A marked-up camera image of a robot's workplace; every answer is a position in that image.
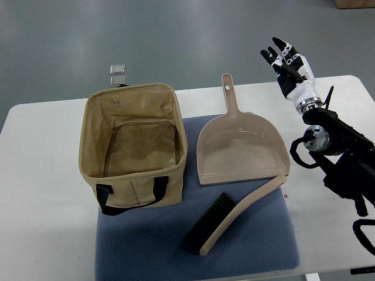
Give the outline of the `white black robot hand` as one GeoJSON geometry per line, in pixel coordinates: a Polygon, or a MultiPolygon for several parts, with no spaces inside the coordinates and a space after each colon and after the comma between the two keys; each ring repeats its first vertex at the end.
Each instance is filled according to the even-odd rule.
{"type": "Polygon", "coordinates": [[[281,52],[268,47],[260,54],[275,71],[285,99],[293,102],[301,115],[311,108],[321,107],[322,100],[315,90],[315,77],[305,56],[282,39],[273,37],[272,41],[281,52]]]}

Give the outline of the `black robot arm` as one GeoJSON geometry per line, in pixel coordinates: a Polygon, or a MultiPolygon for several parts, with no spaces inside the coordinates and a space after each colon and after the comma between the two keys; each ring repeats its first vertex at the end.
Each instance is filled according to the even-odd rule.
{"type": "Polygon", "coordinates": [[[368,219],[366,201],[374,203],[374,143],[356,131],[329,109],[332,91],[325,102],[312,100],[302,104],[302,119],[308,125],[304,135],[291,144],[293,160],[307,169],[320,167],[324,185],[341,198],[354,201],[360,219],[353,232],[361,245],[374,253],[374,245],[362,231],[373,226],[368,219]]]}

